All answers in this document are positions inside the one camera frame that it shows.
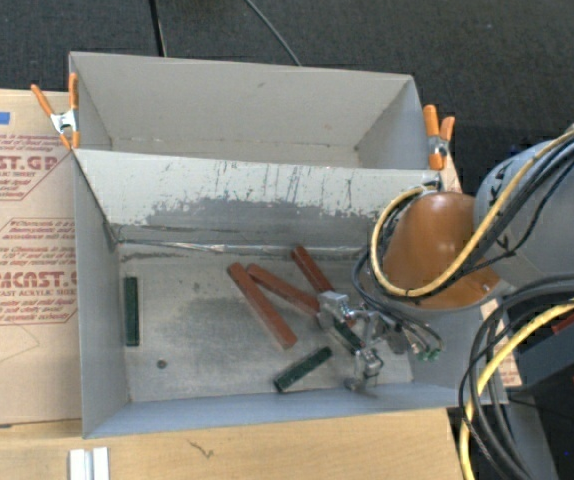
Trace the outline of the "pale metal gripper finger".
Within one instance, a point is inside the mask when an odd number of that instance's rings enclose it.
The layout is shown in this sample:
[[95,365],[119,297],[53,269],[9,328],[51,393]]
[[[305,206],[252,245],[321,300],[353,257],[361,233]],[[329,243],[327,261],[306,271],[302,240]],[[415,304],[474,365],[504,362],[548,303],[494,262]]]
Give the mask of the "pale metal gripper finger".
[[350,314],[349,297],[335,291],[325,291],[317,297],[319,312],[317,320],[322,329],[330,329],[335,324],[346,324]]
[[343,384],[351,392],[364,392],[378,385],[383,360],[374,349],[359,349],[353,355],[353,373]]

